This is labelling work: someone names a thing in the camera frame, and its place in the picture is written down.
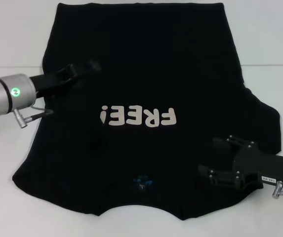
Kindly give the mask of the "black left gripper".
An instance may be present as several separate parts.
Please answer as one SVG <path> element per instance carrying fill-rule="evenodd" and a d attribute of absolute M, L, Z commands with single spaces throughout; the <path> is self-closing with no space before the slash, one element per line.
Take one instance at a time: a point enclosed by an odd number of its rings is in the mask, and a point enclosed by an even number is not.
<path fill-rule="evenodd" d="M 49 96 L 66 91 L 74 86 L 83 74 L 99 73 L 101 65 L 90 59 L 80 65 L 69 64 L 56 72 L 30 77 L 37 96 Z"/>

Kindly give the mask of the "black t-shirt with FREE print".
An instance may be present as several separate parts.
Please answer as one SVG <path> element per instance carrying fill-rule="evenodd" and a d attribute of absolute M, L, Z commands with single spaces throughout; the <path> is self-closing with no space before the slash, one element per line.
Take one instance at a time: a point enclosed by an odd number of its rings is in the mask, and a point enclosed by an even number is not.
<path fill-rule="evenodd" d="M 198 172 L 231 170 L 216 137 L 281 150 L 280 114 L 245 87 L 222 3 L 60 3 L 43 71 L 85 62 L 100 70 L 45 97 L 53 114 L 12 177 L 19 189 L 85 214 L 144 205 L 186 220 L 263 187 L 214 186 Z"/>

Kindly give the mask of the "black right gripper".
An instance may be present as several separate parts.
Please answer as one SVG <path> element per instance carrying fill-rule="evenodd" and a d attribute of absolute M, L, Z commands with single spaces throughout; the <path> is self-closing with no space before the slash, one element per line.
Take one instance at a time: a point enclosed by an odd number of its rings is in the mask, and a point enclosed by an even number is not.
<path fill-rule="evenodd" d="M 283 156 L 265 154 L 253 141 L 230 135 L 226 139 L 213 138 L 218 149 L 236 151 L 233 171 L 221 171 L 199 165 L 199 175 L 208 179 L 211 185 L 241 189 L 245 184 L 256 181 L 276 185 L 283 182 Z"/>

